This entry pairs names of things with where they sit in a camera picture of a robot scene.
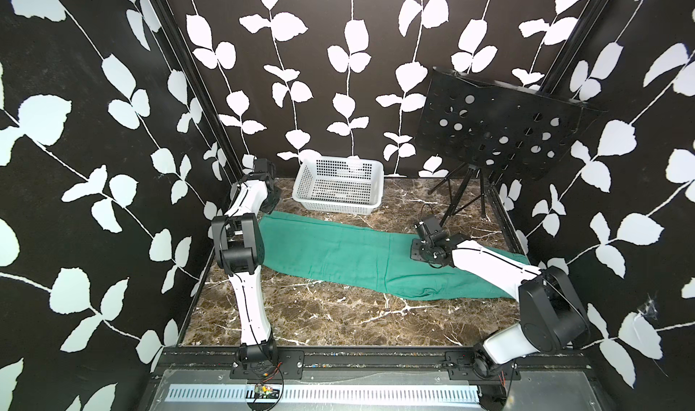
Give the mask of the green long pants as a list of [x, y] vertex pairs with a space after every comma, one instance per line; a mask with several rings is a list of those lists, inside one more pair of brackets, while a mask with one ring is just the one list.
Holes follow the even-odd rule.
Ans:
[[264, 266], [278, 273], [413, 301], [512, 297], [473, 273], [413, 260], [410, 249], [414, 235], [282, 212], [265, 215], [259, 226]]

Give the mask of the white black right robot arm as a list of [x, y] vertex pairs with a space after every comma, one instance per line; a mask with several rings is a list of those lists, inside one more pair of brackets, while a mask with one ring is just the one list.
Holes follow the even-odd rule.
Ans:
[[519, 304], [516, 324], [474, 346], [472, 367], [480, 378], [496, 375], [516, 358], [559, 353], [590, 338], [586, 310], [568, 275], [558, 267], [523, 264], [472, 240], [452, 236], [436, 243], [414, 239], [411, 258], [472, 273]]

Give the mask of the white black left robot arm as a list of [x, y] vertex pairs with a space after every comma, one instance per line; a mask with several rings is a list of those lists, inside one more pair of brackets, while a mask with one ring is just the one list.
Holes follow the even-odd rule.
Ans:
[[262, 296], [265, 247], [258, 215], [273, 212], [281, 191], [273, 176], [256, 172], [235, 184], [233, 193], [231, 207], [212, 219], [211, 229], [215, 260], [233, 286], [241, 322], [237, 358], [244, 367], [262, 363], [276, 366], [278, 349]]

